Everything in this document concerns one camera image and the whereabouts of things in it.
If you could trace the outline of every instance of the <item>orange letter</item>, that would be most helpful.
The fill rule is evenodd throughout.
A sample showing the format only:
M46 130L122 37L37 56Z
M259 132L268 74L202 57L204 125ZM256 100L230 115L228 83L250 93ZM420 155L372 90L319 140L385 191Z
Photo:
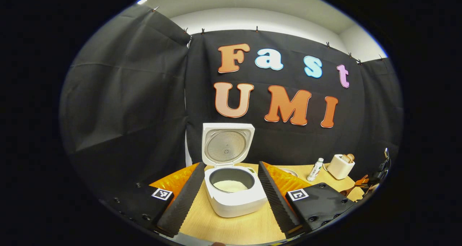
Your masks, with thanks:
M248 44L239 44L232 46L225 46L218 48L221 52L221 67L218 68L218 73L231 73L239 70L239 66L234 64L234 60L238 63L244 62L244 52L249 52L250 47Z
M334 113L335 106L339 103L339 100L335 97L327 96L326 100L326 114L324 115L324 120L321 122L321 126L324 128L332 128L334 126Z
M249 109L250 92L254 89L253 85L248 83L240 83L237 85L237 88L241 90L241 98L237 109L228 107L228 94L229 90L232 88L231 83L215 83L213 86L217 90L215 96L215 109L217 109L221 115L230 118L239 118L247 113L247 109Z
M289 96L282 86L271 85L268 87L268 91L271 92L271 105L268 115L265 116L266 121L278 122L279 110L282 121L284 122L287 122L293 113L294 115L292 119L290 119L291 124L303 126L308 123L306 120L306 109L308 107L308 101L311 98L311 93L309 91L298 91L292 101L289 101Z

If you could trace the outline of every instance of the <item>wooden table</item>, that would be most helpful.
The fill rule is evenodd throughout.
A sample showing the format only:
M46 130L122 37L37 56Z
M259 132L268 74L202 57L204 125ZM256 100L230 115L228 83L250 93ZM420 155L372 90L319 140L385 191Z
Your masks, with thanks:
M256 172L258 171L258 165L256 164L239 163L236 165L252 167ZM297 173L298 177L306 180L313 165L277 165L276 167L293 170ZM319 182L325 182L339 192L354 185L354 181L350 177L346 177L343 180L336 180L323 168L316 179L308 183L315 185ZM357 187L351 191L348 198L356 201L361 199L362 196L363 190ZM181 226L180 233L205 241L234 245L261 244L286 239L276 222L268 202L259 211L248 215L235 218L223 218L217 215L208 200L205 182L202 182L188 216Z

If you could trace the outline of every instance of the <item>small white bottle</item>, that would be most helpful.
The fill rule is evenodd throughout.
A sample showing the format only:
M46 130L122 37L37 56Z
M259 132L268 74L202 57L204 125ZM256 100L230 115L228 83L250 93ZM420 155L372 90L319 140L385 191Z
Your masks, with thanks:
M320 157L318 161L316 162L316 164L313 166L313 170L311 171L310 175L308 175L306 180L310 182L315 180L315 178L317 177L317 174L319 174L319 171L321 170L322 162L324 162L324 159Z

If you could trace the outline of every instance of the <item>black curtain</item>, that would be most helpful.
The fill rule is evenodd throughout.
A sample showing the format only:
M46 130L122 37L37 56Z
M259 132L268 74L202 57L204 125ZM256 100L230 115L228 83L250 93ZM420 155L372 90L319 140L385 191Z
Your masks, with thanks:
M358 162L349 175L356 179L377 171L385 160L385 148L389 150L393 165L398 156L404 122L401 86L391 60L363 62L359 69L363 76L366 110L355 154ZM359 164L362 159L366 164Z
M84 45L61 93L66 152L99 198L185 167L185 34L134 5Z
M221 46L246 43L250 51L244 53L244 62L234 73L218 73L221 66ZM257 51L272 48L282 56L282 70L263 69L255 65ZM313 56L322 61L322 76L305 74L304 57ZM348 70L349 88L340 84L338 65ZM229 92L230 108L239 106L239 83L250 83L249 109L240 118L219 114L214 106L216 82L233 84ZM271 93L268 87L280 85L292 99L299 90L309 91L307 125L298 126L290 121L268 122ZM323 128L321 122L326 110L326 96L339 100L335 108L334 126ZM239 122L256 128L252 146L245 162L260 160L274 165L314 164L319 157L327 162L333 154L355 153L364 118L365 95L363 79L356 60L343 52L300 37L254 30L226 30L192 35L186 70L186 103L188 113L187 141L193 162L201 161L201 128L204 122Z
M239 70L218 73L221 46L246 43L244 62ZM282 56L282 70L263 69L255 65L258 50L271 48ZM305 74L304 57L313 56L322 62L322 76ZM348 70L349 87L340 83L337 66ZM229 118L215 109L216 82L233 85L229 91L230 108L239 106L239 83L250 83L249 109L240 118ZM271 93L268 87L280 85L289 99L297 91L309 91L305 126L290 121L268 122ZM339 100L335 108L334 126L323 128L326 96ZM350 174L354 180L375 170L383 161L388 147L395 157L402 132L402 106L399 84L388 59L359 65L343 52L300 37L254 30L225 30L194 34L189 46L186 69L187 141L193 163L201 159L201 135L204 122L236 122L253 124L256 128L249 155L244 162L260 160L273 165L314 164L319 157L330 162L334 154L352 153L356 165Z

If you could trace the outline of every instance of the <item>rice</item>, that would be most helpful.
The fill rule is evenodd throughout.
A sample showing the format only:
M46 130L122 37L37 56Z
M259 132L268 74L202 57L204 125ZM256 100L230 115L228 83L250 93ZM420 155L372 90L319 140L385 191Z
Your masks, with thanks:
M216 188L229 193L247 190L247 187L243 183L234 180L223 180L220 182L216 182L213 185Z

